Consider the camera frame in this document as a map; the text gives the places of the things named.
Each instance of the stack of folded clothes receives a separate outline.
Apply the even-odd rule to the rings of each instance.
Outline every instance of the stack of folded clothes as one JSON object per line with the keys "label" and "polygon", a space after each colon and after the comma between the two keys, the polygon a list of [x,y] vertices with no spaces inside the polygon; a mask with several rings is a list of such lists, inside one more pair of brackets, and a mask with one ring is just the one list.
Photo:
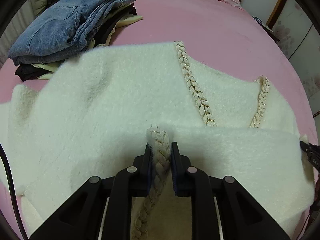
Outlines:
{"label": "stack of folded clothes", "polygon": [[50,79],[63,60],[92,49],[95,43],[108,43],[119,20],[126,23],[132,18],[129,22],[133,23],[142,18],[132,15],[136,14],[134,1],[60,0],[34,20],[11,47],[8,57],[20,65],[16,75],[22,81]]}

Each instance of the black garment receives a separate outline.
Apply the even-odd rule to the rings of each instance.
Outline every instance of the black garment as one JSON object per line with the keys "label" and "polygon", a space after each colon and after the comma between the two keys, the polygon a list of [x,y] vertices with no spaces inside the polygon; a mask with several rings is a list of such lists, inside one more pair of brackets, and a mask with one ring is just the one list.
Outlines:
{"label": "black garment", "polygon": [[26,81],[28,79],[35,79],[49,72],[50,72],[49,70],[46,70],[43,68],[37,68],[31,64],[20,64],[15,74],[19,76],[21,81]]}
{"label": "black garment", "polygon": [[136,8],[133,4],[129,5],[128,7],[124,8],[120,12],[116,13],[108,19],[98,30],[97,34],[93,37],[95,41],[95,45],[98,44],[105,44],[109,34],[111,33],[112,29],[116,26],[117,22],[121,20],[121,18],[126,15],[127,13],[137,15]]}

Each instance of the white fur fabric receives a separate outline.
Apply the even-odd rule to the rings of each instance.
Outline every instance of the white fur fabric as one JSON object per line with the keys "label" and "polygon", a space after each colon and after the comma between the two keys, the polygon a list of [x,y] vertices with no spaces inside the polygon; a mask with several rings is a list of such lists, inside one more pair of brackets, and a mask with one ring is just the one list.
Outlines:
{"label": "white fur fabric", "polygon": [[[0,141],[18,193],[45,220],[90,176],[130,166],[144,152],[147,129],[160,125],[193,165],[234,176],[292,234],[314,195],[292,109],[270,85],[260,128],[248,128],[260,85],[189,61],[215,128],[202,122],[173,43],[94,49],[67,61],[40,92],[16,86]],[[0,177],[6,184],[3,170]],[[166,216],[183,221],[179,214]]]}

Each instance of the pink mattress cover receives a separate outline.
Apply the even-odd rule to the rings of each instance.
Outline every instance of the pink mattress cover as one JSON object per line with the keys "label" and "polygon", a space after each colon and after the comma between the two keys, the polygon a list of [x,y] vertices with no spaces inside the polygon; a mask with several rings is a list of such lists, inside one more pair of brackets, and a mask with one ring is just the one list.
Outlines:
{"label": "pink mattress cover", "polygon": [[[314,119],[297,73],[246,11],[217,0],[137,0],[134,5],[144,19],[117,29],[112,45],[182,40],[191,57],[214,69],[247,81],[267,76],[293,109],[300,134],[317,144]],[[10,101],[13,88],[21,83],[15,69],[8,59],[0,70],[0,103]],[[24,83],[40,90],[47,81]],[[10,199],[0,191],[0,202]]]}

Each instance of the white curtain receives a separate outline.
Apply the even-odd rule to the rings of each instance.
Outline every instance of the white curtain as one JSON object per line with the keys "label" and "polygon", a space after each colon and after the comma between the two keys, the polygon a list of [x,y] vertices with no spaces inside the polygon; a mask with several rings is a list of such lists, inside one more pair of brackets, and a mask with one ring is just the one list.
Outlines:
{"label": "white curtain", "polygon": [[35,15],[31,1],[27,0],[12,18],[6,30],[0,38],[0,68],[7,60],[7,55],[12,44],[17,40],[20,34],[33,22]]}

